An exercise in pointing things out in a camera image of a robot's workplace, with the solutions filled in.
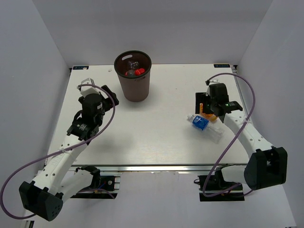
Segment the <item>orange juice bottle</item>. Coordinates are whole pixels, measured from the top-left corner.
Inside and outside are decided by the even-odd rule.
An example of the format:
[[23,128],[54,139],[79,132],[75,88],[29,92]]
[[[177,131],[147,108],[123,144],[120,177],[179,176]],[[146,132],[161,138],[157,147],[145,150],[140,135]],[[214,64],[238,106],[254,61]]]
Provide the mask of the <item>orange juice bottle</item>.
[[206,113],[203,112],[203,103],[200,104],[200,107],[199,107],[199,114],[200,114],[203,118],[209,120],[209,121],[212,122],[212,123],[215,122],[215,121],[217,120],[217,117],[216,117],[214,114],[206,114]]

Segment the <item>Pocari Sweat blue bottle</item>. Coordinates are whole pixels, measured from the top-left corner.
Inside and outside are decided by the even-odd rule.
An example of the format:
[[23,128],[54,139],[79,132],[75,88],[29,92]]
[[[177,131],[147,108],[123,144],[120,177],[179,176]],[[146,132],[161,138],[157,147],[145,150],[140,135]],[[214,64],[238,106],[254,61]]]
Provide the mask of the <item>Pocari Sweat blue bottle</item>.
[[214,143],[219,143],[222,139],[224,131],[208,119],[197,114],[189,114],[187,116],[187,121],[190,122],[195,129],[201,131],[201,134],[205,138],[213,141]]

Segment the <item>small red-cap bottle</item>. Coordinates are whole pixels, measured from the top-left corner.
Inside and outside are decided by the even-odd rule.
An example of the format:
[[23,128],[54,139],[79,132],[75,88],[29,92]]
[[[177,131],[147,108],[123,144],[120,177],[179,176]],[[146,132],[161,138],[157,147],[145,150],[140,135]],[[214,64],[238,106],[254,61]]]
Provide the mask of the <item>small red-cap bottle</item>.
[[134,69],[128,70],[127,72],[125,72],[125,76],[126,77],[136,77],[137,76],[136,70],[134,70]]

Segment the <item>clear bottle blue label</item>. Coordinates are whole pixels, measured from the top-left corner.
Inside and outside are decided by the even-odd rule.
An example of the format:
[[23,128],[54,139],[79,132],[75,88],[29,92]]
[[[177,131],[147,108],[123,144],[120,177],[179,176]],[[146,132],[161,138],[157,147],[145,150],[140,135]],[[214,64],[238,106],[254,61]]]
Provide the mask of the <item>clear bottle blue label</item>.
[[138,61],[128,61],[128,69],[129,70],[137,70],[139,69],[140,64]]

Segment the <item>clear bottle red label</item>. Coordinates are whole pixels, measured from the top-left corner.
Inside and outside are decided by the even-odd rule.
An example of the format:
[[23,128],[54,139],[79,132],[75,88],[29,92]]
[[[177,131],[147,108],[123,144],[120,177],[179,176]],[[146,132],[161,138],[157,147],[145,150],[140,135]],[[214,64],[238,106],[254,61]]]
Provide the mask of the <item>clear bottle red label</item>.
[[136,70],[135,70],[135,75],[136,75],[136,76],[140,76],[140,75],[142,75],[144,72],[145,72],[145,69],[144,69],[144,68],[139,68],[139,69],[136,69]]

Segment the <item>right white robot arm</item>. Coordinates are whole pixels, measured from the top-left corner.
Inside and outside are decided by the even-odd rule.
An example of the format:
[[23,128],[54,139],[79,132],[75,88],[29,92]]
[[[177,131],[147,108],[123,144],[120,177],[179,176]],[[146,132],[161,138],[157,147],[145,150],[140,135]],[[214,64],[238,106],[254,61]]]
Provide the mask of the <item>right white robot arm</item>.
[[227,126],[248,153],[246,165],[217,168],[215,185],[226,189],[231,183],[246,184],[251,190],[286,182],[287,151],[268,142],[250,123],[237,101],[230,101],[224,83],[209,85],[206,92],[195,94],[195,113],[214,114]]

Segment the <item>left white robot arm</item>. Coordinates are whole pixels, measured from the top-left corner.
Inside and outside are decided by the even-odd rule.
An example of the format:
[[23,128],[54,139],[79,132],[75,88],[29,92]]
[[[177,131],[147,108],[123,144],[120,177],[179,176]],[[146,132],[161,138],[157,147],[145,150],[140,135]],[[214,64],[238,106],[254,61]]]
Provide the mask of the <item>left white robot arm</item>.
[[25,209],[47,220],[54,220],[63,204],[80,191],[97,189],[101,184],[100,170],[85,165],[76,173],[64,179],[77,157],[90,142],[102,133],[103,117],[119,104],[117,96],[108,86],[97,87],[93,84],[78,86],[82,109],[76,113],[58,155],[53,155],[30,183],[23,182],[19,188]]

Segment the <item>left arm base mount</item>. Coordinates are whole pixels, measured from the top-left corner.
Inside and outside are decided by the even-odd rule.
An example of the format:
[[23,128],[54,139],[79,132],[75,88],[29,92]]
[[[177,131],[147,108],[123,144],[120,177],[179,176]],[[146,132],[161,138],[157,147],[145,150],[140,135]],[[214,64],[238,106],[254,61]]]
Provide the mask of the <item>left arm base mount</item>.
[[74,171],[88,171],[93,175],[91,184],[73,195],[73,199],[115,199],[120,189],[121,176],[114,173],[105,173],[94,166],[77,167]]

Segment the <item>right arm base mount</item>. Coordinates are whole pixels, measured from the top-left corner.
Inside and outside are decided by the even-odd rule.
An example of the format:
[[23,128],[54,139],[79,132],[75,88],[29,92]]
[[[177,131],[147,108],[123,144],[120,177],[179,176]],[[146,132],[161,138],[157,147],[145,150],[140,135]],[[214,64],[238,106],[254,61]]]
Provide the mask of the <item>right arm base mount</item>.
[[[214,197],[206,197],[203,195],[203,185],[207,178],[206,175],[199,175],[193,182],[199,187],[199,200],[200,202],[233,202],[233,201],[244,201],[243,187],[242,185],[237,186],[233,190],[226,191],[225,193],[219,194]],[[226,182],[220,171],[215,171],[206,185],[206,194],[218,193],[219,191],[225,190],[232,187],[236,183]]]

